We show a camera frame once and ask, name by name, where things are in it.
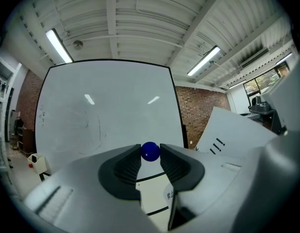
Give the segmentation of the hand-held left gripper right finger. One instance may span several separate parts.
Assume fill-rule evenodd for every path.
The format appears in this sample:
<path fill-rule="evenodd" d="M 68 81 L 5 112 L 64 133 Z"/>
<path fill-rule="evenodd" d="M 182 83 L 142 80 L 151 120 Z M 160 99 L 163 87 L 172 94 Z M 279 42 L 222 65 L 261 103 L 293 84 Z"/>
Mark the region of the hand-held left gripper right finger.
<path fill-rule="evenodd" d="M 272 143 L 241 158 L 166 144 L 160 149 L 174 189 L 170 231 L 257 233 L 281 208 L 281 149 Z"/>

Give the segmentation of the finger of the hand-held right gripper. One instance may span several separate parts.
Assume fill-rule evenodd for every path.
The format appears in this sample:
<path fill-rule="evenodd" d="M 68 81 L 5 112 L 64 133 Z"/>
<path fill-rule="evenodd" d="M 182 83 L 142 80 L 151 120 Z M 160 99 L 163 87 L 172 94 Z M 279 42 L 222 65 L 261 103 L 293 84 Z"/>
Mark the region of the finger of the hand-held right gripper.
<path fill-rule="evenodd" d="M 300 131 L 300 55 L 290 73 L 271 89 L 269 98 L 281 124 L 289 131 Z"/>
<path fill-rule="evenodd" d="M 261 171 L 271 189 L 293 189 L 300 180 L 300 131 L 287 131 L 266 144 Z"/>

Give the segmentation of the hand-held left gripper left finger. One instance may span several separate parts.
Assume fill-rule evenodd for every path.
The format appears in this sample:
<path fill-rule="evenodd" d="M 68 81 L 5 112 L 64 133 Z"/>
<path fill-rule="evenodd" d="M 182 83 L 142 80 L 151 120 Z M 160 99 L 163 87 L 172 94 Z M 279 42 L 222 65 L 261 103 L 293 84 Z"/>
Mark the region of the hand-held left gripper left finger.
<path fill-rule="evenodd" d="M 136 179 L 140 145 L 77 159 L 45 181 L 24 204 L 47 231 L 65 233 L 160 233 L 141 209 Z"/>

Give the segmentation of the white paper sheet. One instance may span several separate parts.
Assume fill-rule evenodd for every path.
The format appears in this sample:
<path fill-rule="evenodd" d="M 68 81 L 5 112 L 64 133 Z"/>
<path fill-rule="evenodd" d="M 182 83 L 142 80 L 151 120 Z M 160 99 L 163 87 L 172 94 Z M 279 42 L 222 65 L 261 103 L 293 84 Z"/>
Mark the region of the white paper sheet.
<path fill-rule="evenodd" d="M 172 190 L 172 209 L 201 214 L 240 206 L 253 182 L 260 149 L 275 134 L 230 111 L 214 108 L 197 150 L 161 144 L 160 164 Z"/>

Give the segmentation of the round blue magnet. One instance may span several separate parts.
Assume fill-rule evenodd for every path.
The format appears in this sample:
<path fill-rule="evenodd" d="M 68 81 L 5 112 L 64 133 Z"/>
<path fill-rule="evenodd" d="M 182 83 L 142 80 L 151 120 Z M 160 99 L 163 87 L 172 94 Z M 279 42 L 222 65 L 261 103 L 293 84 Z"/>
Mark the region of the round blue magnet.
<path fill-rule="evenodd" d="M 156 161 L 160 157 L 160 147 L 154 142 L 146 142 L 141 146 L 141 156 L 148 162 Z"/>

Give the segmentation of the large black-framed whiteboard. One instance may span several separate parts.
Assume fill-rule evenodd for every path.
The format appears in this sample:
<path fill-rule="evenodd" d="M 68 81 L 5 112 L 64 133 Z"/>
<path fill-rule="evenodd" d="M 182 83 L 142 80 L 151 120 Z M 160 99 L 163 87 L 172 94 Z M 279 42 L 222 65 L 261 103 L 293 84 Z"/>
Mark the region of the large black-framed whiteboard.
<path fill-rule="evenodd" d="M 129 145 L 185 145 L 171 70 L 124 60 L 51 67 L 39 94 L 34 131 L 48 174 Z"/>

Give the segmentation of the black machine on desk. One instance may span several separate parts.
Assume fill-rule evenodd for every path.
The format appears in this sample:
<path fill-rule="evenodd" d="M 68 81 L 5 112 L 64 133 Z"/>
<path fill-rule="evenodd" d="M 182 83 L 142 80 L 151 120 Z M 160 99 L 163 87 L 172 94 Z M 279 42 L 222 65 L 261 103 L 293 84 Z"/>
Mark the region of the black machine on desk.
<path fill-rule="evenodd" d="M 286 132 L 286 126 L 281 124 L 277 111 L 272 109 L 267 101 L 262 101 L 260 96 L 254 97 L 252 105 L 248 108 L 248 119 L 260 123 L 277 135 L 282 135 Z"/>

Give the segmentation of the dark framed window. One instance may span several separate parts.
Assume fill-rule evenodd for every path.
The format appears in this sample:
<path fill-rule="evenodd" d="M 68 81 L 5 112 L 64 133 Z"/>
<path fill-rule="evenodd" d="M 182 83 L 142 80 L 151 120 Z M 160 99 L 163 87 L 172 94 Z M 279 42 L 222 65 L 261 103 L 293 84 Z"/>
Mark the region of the dark framed window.
<path fill-rule="evenodd" d="M 264 74 L 259 75 L 258 77 L 244 83 L 244 88 L 246 94 L 254 95 L 257 92 L 260 94 L 266 91 L 271 85 L 277 82 L 281 77 L 286 76 L 289 73 L 290 69 L 286 62 L 283 64 L 274 67 L 273 69 L 265 72 Z"/>

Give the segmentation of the long ceiling light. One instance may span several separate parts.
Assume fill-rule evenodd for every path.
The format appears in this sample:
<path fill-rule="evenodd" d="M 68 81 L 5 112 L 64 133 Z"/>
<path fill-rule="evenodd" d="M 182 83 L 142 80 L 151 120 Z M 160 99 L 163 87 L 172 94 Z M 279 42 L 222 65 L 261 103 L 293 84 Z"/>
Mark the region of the long ceiling light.
<path fill-rule="evenodd" d="M 60 37 L 58 36 L 58 34 L 56 32 L 56 30 L 51 29 L 51 30 L 47 31 L 46 36 L 47 36 L 48 40 L 50 41 L 50 43 L 52 44 L 52 46 L 54 47 L 54 49 L 57 51 L 57 53 L 61 56 L 63 61 L 65 63 L 72 63 L 73 58 L 66 50 L 65 46 L 63 45 Z"/>
<path fill-rule="evenodd" d="M 293 53 L 289 53 L 287 56 L 285 56 L 284 58 L 280 59 L 276 65 L 281 64 L 282 62 L 284 62 L 286 59 L 288 59 L 289 57 L 291 57 L 293 55 Z"/>
<path fill-rule="evenodd" d="M 242 80 L 242 81 L 240 81 L 240 82 L 238 82 L 237 84 L 234 84 L 234 85 L 232 85 L 231 87 L 228 87 L 228 89 L 232 89 L 232 88 L 234 88 L 234 87 L 236 87 L 236 86 L 238 86 L 238 85 L 240 85 L 240 84 L 243 84 L 243 83 L 245 83 L 247 80 L 246 79 L 244 79 L 244 80 Z"/>
<path fill-rule="evenodd" d="M 193 76 L 198 70 L 200 70 L 207 62 L 209 62 L 221 49 L 218 46 L 214 46 L 208 51 L 203 58 L 187 73 L 188 76 Z"/>

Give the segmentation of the ceiling air conditioner vent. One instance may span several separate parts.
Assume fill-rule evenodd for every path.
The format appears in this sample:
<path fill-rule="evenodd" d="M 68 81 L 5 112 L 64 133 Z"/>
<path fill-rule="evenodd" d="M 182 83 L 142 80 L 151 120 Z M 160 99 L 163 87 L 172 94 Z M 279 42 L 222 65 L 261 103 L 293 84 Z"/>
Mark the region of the ceiling air conditioner vent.
<path fill-rule="evenodd" d="M 247 60 L 245 60 L 244 62 L 242 62 L 240 64 L 240 67 L 242 69 L 244 69 L 247 66 L 251 65 L 252 63 L 254 63 L 255 61 L 261 59 L 262 57 L 264 57 L 267 54 L 269 54 L 269 49 L 267 47 L 264 47 L 260 51 L 258 51 L 257 53 L 255 53 L 254 55 L 252 55 L 251 57 L 249 57 Z"/>

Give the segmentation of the cream marker holder box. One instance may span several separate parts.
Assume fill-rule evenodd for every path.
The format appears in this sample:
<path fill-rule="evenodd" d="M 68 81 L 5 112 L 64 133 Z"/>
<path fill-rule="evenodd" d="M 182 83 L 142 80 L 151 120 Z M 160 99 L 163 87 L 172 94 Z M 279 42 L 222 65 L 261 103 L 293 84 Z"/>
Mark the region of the cream marker holder box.
<path fill-rule="evenodd" d="M 31 163 L 33 168 L 31 168 L 36 174 L 40 175 L 47 171 L 46 159 L 43 155 L 38 153 L 31 154 L 28 158 L 28 165 Z"/>

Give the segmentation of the dark low cabinet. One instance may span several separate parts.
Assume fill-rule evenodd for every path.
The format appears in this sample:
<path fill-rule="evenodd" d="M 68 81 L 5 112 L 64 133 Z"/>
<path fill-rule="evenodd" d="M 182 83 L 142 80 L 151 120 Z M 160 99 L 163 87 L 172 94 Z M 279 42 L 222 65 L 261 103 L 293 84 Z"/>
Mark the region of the dark low cabinet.
<path fill-rule="evenodd" d="M 36 153 L 34 130 L 25 127 L 15 110 L 10 112 L 9 117 L 9 142 L 12 150 L 18 150 L 27 157 Z"/>

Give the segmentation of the white storage shelf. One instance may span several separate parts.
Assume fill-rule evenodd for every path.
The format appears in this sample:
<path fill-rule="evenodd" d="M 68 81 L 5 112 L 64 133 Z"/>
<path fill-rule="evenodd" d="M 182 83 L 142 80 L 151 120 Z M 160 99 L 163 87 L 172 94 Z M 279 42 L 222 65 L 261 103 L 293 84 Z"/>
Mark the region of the white storage shelf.
<path fill-rule="evenodd" d="M 7 172 L 10 169 L 6 154 L 5 136 L 8 134 L 5 128 L 8 101 L 12 86 L 22 64 L 12 67 L 0 56 L 0 172 Z"/>

